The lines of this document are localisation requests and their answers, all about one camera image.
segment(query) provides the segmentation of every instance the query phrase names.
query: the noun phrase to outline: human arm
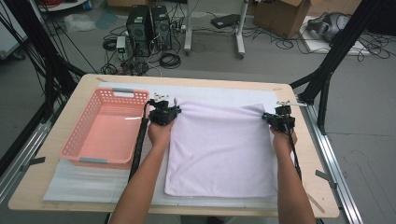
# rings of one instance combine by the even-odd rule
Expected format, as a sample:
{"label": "human arm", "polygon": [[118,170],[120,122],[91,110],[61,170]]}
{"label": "human arm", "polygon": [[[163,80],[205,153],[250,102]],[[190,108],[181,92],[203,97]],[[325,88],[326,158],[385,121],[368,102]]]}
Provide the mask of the human arm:
{"label": "human arm", "polygon": [[173,122],[166,126],[150,123],[148,137],[152,149],[125,187],[113,212],[110,224],[145,223],[154,193],[155,182],[170,141]]}
{"label": "human arm", "polygon": [[[277,157],[277,209],[279,223],[316,223],[314,212],[291,160],[291,146],[286,134],[271,127]],[[297,136],[292,134],[294,144]]]}

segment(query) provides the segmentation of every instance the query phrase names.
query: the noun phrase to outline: basket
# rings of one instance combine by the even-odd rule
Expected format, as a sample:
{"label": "basket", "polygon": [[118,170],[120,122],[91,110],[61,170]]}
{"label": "basket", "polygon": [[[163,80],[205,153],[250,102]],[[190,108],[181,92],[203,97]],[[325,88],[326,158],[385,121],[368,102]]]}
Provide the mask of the basket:
{"label": "basket", "polygon": [[96,89],[64,144],[61,158],[80,166],[130,169],[148,99],[148,91]]}

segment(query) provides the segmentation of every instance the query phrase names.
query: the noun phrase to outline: white cloth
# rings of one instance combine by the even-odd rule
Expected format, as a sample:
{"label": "white cloth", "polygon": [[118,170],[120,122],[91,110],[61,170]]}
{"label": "white cloth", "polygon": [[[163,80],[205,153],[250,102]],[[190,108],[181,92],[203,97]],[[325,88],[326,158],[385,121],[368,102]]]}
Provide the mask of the white cloth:
{"label": "white cloth", "polygon": [[263,105],[177,100],[165,193],[225,198],[276,195],[276,155]]}

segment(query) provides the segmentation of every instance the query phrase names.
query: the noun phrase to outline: desk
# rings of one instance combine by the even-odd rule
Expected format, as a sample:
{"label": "desk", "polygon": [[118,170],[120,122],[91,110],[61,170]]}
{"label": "desk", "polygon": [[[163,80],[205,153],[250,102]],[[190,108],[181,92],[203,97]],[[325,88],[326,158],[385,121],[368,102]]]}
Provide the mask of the desk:
{"label": "desk", "polygon": [[[76,90],[67,103],[61,116],[53,126],[49,136],[37,157],[46,157],[44,163],[32,165],[11,197],[10,209],[38,211],[92,211],[112,212],[114,203],[64,203],[45,202],[42,198],[50,184],[59,160],[59,151],[73,129],[92,91],[101,82],[137,83],[172,85],[185,87],[226,88],[239,90],[274,91],[279,101],[293,100],[294,93],[287,84],[219,81],[165,77],[119,77],[106,75],[86,75],[78,83]],[[297,106],[293,106],[292,115],[296,118],[296,132],[299,136],[297,151],[303,171],[304,187],[309,194],[311,205],[316,217],[337,217],[338,206],[332,195],[332,190],[326,180],[315,175],[316,170],[323,171],[318,154],[303,115]],[[154,214],[181,214],[202,216],[266,216],[276,217],[276,209],[253,209],[233,207],[202,207],[202,206],[171,206],[152,205],[149,209]]]}

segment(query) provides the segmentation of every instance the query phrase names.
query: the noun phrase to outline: basket handle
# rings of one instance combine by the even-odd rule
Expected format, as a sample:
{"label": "basket handle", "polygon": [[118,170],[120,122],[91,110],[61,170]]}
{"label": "basket handle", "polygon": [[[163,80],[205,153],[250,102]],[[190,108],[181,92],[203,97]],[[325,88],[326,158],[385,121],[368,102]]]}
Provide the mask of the basket handle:
{"label": "basket handle", "polygon": [[134,89],[112,88],[111,90],[113,90],[114,96],[134,97]]}
{"label": "basket handle", "polygon": [[107,163],[106,159],[96,159],[96,158],[88,158],[88,157],[81,157],[78,161],[82,162],[93,162],[93,163]]}

